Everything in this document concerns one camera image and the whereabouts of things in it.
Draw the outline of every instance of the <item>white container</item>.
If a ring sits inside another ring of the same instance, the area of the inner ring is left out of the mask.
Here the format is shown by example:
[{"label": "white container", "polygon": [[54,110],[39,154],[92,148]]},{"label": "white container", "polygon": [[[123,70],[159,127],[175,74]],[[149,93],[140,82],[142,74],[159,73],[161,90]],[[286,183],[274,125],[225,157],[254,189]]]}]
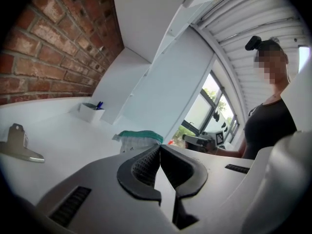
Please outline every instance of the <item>white container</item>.
[{"label": "white container", "polygon": [[91,103],[82,103],[79,110],[79,117],[91,124],[96,124],[101,119],[104,109],[96,110],[96,106]]}]

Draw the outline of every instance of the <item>vent slot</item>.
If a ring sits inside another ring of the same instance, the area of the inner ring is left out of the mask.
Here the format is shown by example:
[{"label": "vent slot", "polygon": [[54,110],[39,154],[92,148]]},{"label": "vent slot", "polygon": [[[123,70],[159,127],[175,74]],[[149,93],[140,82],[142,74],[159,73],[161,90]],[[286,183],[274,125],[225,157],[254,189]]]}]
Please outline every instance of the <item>vent slot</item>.
[{"label": "vent slot", "polygon": [[90,192],[89,188],[77,187],[50,218],[59,225],[67,227]]},{"label": "vent slot", "polygon": [[249,168],[247,167],[236,166],[236,165],[231,165],[231,164],[228,164],[225,168],[230,169],[235,172],[243,173],[243,174],[247,174],[249,171]]}]

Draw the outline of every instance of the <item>brick wall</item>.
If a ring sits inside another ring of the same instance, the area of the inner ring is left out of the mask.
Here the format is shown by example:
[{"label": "brick wall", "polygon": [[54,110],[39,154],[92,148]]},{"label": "brick wall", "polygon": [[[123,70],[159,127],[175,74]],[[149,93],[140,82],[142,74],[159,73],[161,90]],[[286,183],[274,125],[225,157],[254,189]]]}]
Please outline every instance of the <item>brick wall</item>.
[{"label": "brick wall", "polygon": [[0,104],[90,96],[123,48],[114,0],[31,0],[0,54]]}]

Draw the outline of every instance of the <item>window frame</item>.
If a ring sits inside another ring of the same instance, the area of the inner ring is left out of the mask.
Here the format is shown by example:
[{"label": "window frame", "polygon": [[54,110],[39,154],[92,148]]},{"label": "window frame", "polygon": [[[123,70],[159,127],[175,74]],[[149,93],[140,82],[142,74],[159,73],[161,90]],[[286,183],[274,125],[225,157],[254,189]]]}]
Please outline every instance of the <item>window frame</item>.
[{"label": "window frame", "polygon": [[[226,133],[226,135],[224,136],[224,139],[226,140],[226,138],[228,137],[229,133],[232,134],[233,138],[231,139],[230,143],[233,141],[234,136],[238,130],[239,127],[239,122],[237,119],[237,115],[235,114],[235,111],[233,109],[233,106],[231,104],[231,101],[229,100],[229,97],[227,96],[224,87],[221,85],[220,81],[217,79],[217,77],[215,76],[215,74],[213,73],[213,71],[211,70],[209,75],[212,76],[212,78],[214,79],[214,81],[216,82],[216,84],[219,86],[219,91],[216,95],[216,99],[215,102],[209,97],[209,95],[205,92],[205,90],[201,89],[200,90],[200,94],[204,97],[204,99],[207,101],[208,104],[210,104],[211,109],[207,115],[207,117],[204,120],[204,123],[202,124],[200,129],[197,129],[195,126],[193,126],[192,124],[188,123],[186,120],[183,120],[182,122],[182,126],[184,126],[185,128],[187,128],[188,130],[190,130],[191,132],[193,132],[196,136],[199,136],[204,130],[205,128],[208,126],[210,120],[212,119],[215,110],[218,107],[218,104],[220,102],[221,97],[224,95],[226,101],[228,102],[228,105],[233,113],[233,118],[232,121],[230,123],[230,126],[228,128],[228,131]],[[234,122],[236,120],[236,126],[234,127],[234,129],[232,130],[232,127],[234,125]]]}]

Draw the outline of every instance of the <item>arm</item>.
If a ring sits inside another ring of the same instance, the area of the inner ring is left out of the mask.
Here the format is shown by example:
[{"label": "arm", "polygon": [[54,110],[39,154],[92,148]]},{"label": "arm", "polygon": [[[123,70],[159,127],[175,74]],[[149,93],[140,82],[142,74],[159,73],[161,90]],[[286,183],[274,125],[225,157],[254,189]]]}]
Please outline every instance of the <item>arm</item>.
[{"label": "arm", "polygon": [[209,154],[215,154],[218,156],[226,156],[226,157],[234,157],[234,158],[242,158],[245,150],[246,150],[246,139],[244,137],[238,151],[228,151],[222,148],[218,148],[214,151],[209,151],[210,147],[207,147],[207,151]]}]

